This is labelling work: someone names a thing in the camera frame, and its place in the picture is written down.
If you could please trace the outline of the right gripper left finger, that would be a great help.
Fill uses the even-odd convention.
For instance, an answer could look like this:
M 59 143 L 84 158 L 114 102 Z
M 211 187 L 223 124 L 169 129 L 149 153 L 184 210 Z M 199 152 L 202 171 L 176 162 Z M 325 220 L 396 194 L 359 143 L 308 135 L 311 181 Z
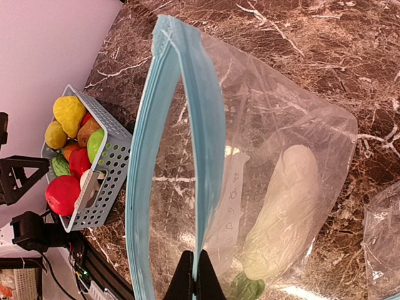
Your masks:
M 164 300 L 192 300 L 194 295 L 193 252 L 181 254 Z

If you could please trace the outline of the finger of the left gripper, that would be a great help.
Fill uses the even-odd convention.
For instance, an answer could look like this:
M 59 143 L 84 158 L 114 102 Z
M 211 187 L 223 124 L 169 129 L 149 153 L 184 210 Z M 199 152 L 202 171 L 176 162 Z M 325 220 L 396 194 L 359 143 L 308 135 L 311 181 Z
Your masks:
M 10 156 L 1 159 L 1 205 L 17 203 L 49 171 L 49 159 Z

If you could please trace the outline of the large red toy apple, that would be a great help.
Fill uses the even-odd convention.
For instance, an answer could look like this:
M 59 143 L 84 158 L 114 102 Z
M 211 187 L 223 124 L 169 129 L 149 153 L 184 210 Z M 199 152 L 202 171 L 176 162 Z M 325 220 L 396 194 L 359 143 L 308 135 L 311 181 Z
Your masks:
M 45 198 L 50 209 L 62 216 L 69 217 L 81 193 L 79 181 L 73 176 L 60 176 L 52 180 L 46 188 Z

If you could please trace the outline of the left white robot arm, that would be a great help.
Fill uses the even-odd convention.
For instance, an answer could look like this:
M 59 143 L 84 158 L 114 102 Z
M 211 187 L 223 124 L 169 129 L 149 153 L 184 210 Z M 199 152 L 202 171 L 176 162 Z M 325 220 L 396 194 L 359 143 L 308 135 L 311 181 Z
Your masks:
M 45 174 L 49 160 L 40 157 L 13 155 L 1 159 L 1 204 L 17 203 Z M 35 212 L 12 218 L 12 243 L 27 251 L 45 253 L 49 248 L 68 248 L 69 234 L 59 223 L 45 223 Z

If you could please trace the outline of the large clear zip bag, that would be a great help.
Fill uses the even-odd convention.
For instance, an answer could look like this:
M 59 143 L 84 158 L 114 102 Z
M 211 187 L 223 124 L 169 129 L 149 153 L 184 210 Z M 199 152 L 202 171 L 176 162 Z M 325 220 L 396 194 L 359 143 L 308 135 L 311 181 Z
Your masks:
M 126 250 L 136 299 L 162 299 L 184 251 L 205 250 L 226 299 L 282 153 L 318 166 L 309 243 L 257 299 L 305 299 L 306 264 L 348 175 L 358 124 L 347 110 L 172 16 L 153 29 L 126 182 Z

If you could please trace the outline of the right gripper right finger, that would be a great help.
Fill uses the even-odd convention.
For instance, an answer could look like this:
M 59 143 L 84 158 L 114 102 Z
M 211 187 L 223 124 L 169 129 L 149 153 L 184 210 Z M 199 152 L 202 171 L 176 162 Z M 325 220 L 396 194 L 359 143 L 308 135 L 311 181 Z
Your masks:
M 225 300 L 225 295 L 220 286 L 213 265 L 205 250 L 201 251 L 195 280 L 195 297 L 199 300 Z

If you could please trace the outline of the yellow toy potato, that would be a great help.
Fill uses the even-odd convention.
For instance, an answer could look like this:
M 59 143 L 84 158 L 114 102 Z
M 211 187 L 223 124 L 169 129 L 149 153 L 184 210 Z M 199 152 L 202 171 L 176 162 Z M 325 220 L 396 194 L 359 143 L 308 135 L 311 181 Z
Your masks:
M 53 121 L 46 129 L 44 140 L 50 148 L 61 149 L 66 144 L 68 135 L 63 131 L 58 121 Z

